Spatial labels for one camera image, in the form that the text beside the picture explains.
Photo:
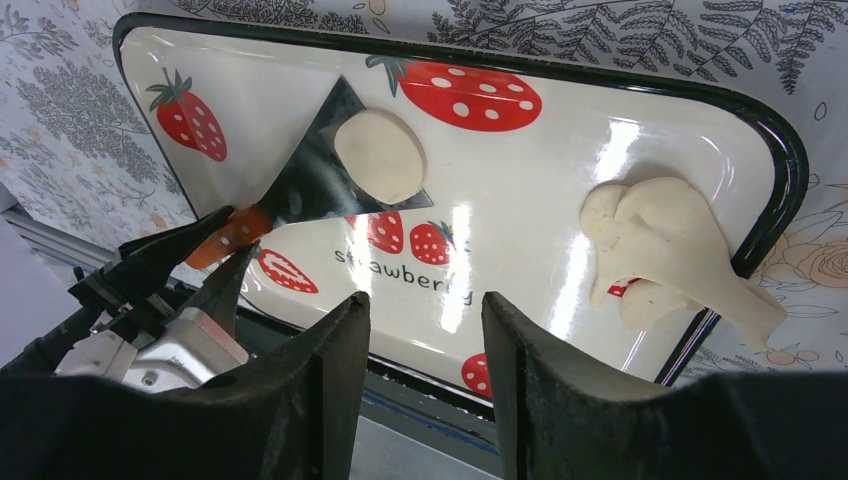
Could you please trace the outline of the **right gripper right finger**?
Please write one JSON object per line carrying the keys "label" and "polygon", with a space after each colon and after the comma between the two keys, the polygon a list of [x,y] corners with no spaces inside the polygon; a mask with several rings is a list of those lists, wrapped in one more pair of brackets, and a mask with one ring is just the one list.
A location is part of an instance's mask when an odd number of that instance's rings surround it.
{"label": "right gripper right finger", "polygon": [[680,389],[623,373],[482,300],[507,479],[843,479],[843,373],[723,373]]}

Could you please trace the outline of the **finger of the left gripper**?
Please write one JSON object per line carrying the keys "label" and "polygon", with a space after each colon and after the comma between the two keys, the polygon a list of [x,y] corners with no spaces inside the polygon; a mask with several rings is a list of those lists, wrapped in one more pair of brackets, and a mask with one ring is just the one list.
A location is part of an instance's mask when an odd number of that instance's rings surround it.
{"label": "finger of the left gripper", "polygon": [[226,205],[193,223],[126,242],[117,256],[79,280],[69,293],[88,309],[118,310],[145,301],[234,212]]}
{"label": "finger of the left gripper", "polygon": [[218,266],[180,307],[182,313],[195,308],[214,320],[228,335],[235,334],[235,318],[245,272],[259,244],[239,249]]}

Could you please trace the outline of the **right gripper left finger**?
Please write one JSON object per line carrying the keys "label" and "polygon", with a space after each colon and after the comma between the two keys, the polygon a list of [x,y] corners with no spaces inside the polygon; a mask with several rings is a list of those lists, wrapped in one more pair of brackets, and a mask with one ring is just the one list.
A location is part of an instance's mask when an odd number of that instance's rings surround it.
{"label": "right gripper left finger", "polygon": [[196,389],[94,376],[1,382],[5,479],[345,479],[370,339],[357,292],[309,329]]}

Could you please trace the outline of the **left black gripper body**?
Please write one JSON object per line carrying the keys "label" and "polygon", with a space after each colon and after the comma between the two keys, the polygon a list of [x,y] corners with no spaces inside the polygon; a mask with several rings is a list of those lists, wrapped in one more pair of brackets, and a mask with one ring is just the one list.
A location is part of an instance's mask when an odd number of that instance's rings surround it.
{"label": "left black gripper body", "polygon": [[154,394],[232,385],[231,371],[249,354],[236,340],[239,291],[204,296],[198,291],[165,325],[164,335],[139,347],[112,330],[93,333],[103,316],[82,308],[32,340],[1,367],[1,378],[100,377]]}

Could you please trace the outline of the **metal spatula orange handle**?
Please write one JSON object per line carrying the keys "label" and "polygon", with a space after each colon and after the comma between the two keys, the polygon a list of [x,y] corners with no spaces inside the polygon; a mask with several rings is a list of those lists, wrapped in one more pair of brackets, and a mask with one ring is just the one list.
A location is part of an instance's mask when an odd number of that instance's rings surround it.
{"label": "metal spatula orange handle", "polygon": [[187,257],[187,265],[206,268],[287,224],[431,207],[433,201],[423,190],[388,204],[354,182],[331,136],[364,110],[349,82],[339,77],[266,193],[231,215]]}

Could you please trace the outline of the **small dough piece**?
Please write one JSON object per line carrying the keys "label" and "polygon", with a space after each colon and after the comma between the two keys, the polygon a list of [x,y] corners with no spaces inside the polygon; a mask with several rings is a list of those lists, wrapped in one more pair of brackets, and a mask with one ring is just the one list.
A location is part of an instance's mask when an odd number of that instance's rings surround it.
{"label": "small dough piece", "polygon": [[630,281],[619,311],[631,330],[648,330],[678,309],[707,308],[730,321],[746,345],[763,349],[788,317],[771,295],[735,273],[708,202],[683,180],[599,186],[586,197],[579,222],[596,252],[590,304],[599,308],[611,286]]}

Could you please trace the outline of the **strawberry pattern white tray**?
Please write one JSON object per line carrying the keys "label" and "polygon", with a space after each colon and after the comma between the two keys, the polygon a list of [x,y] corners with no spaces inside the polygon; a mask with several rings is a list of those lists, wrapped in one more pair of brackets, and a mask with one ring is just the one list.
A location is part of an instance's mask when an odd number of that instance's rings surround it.
{"label": "strawberry pattern white tray", "polygon": [[498,291],[553,335],[646,380],[669,381],[716,320],[677,308],[647,331],[612,285],[590,303],[593,243],[578,220],[605,184],[674,177],[700,192],[741,277],[798,211],[808,159],[774,110],[718,87],[481,51],[133,13],[113,34],[119,70],[190,208],[256,205],[327,97],[398,116],[427,159],[421,194],[392,214],[266,235],[242,293],[312,325],[344,296],[372,299],[374,355],[490,392],[481,302]]}

